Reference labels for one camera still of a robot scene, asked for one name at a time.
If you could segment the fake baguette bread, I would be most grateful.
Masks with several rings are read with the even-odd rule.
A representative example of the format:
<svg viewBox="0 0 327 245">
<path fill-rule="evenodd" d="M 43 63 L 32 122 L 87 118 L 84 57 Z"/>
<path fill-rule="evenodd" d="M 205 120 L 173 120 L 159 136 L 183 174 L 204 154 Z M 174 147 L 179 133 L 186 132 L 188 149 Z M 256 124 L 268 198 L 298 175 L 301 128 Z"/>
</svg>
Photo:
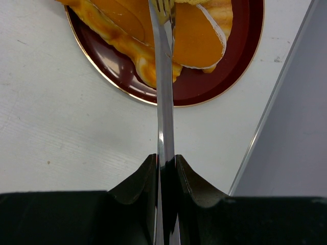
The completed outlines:
<svg viewBox="0 0 327 245">
<path fill-rule="evenodd" d="M 154 47 L 148 1 L 93 1 L 111 21 L 128 35 Z M 226 49 L 224 34 L 211 23 L 204 9 L 187 2 L 175 2 L 175 40 L 173 61 L 191 68 L 215 65 Z"/>
</svg>

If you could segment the long braided fake bread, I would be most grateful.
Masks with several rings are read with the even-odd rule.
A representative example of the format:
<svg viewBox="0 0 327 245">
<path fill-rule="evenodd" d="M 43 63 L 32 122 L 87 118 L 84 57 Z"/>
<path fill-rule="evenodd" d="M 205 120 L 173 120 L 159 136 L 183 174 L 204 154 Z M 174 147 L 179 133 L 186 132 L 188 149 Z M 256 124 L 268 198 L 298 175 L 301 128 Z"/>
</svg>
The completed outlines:
<svg viewBox="0 0 327 245">
<path fill-rule="evenodd" d="M 128 56 L 142 81 L 156 88 L 155 54 L 148 1 L 60 1 L 117 51 Z"/>
</svg>

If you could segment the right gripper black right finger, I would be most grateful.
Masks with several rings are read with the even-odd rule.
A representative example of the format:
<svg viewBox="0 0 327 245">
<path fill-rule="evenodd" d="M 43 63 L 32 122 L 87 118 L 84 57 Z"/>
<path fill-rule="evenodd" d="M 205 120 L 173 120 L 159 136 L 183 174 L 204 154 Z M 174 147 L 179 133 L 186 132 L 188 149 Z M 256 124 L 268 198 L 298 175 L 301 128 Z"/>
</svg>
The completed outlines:
<svg viewBox="0 0 327 245">
<path fill-rule="evenodd" d="M 226 244 L 217 205 L 228 195 L 197 174 L 182 155 L 175 159 L 181 244 Z"/>
</svg>

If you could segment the metal kitchen tongs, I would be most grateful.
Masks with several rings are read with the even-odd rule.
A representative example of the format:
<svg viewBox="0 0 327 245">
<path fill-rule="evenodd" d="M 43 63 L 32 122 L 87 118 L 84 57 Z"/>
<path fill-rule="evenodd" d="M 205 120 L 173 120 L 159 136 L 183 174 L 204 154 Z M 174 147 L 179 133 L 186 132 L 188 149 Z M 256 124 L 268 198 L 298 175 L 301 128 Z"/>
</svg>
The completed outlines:
<svg viewBox="0 0 327 245">
<path fill-rule="evenodd" d="M 174 1 L 149 1 L 155 44 L 157 93 L 157 224 L 156 244 L 180 244 L 177 212 L 173 121 Z"/>
</svg>

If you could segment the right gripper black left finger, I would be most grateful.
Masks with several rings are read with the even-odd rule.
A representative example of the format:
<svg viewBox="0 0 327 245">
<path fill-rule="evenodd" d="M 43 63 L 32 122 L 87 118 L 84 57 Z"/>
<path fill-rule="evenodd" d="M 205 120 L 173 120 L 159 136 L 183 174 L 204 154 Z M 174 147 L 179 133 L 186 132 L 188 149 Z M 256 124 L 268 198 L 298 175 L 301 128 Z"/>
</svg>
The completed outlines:
<svg viewBox="0 0 327 245">
<path fill-rule="evenodd" d="M 109 244 L 154 244 L 156 227 L 156 155 L 108 192 Z"/>
</svg>

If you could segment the striped orange fake croissant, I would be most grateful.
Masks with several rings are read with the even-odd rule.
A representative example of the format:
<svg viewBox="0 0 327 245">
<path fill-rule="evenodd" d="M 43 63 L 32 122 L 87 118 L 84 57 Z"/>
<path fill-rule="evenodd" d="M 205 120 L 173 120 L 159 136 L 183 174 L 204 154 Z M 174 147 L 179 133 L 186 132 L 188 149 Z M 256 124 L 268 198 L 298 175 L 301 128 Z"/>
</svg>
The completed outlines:
<svg viewBox="0 0 327 245">
<path fill-rule="evenodd" d="M 201 4 L 202 7 L 218 24 L 225 35 L 226 42 L 231 34 L 233 10 L 231 0 L 212 0 Z"/>
</svg>

